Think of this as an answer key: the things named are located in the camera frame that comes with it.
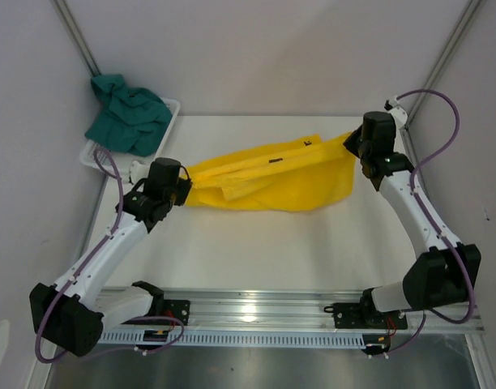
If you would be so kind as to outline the yellow shorts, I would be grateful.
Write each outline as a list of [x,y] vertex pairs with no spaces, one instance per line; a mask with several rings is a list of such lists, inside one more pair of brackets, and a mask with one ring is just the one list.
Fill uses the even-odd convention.
[[356,157],[348,134],[307,135],[205,160],[188,168],[187,207],[234,211],[306,212],[353,192]]

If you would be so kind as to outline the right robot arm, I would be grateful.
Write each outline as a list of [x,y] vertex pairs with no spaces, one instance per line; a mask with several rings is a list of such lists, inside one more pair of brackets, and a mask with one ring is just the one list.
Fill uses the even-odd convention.
[[389,312],[435,312],[442,306],[467,302],[463,320],[468,321],[475,307],[474,283],[481,253],[444,225],[417,184],[411,161],[396,152],[396,133],[405,115],[399,107],[365,113],[362,124],[344,141],[344,147],[360,161],[363,175],[394,210],[416,256],[401,281],[363,292],[358,315],[366,326],[377,327]]

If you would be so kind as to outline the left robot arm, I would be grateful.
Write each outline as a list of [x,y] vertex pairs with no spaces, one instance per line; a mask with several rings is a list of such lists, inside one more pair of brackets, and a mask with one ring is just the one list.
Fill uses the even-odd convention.
[[129,192],[119,192],[115,219],[100,240],[51,284],[37,284],[29,294],[36,333],[35,354],[42,363],[53,363],[41,353],[48,340],[77,357],[87,356],[102,334],[129,323],[163,323],[184,328],[188,318],[165,303],[162,289],[137,281],[106,300],[99,294],[123,259],[173,209],[185,203],[192,181],[174,159],[160,157],[149,166]]

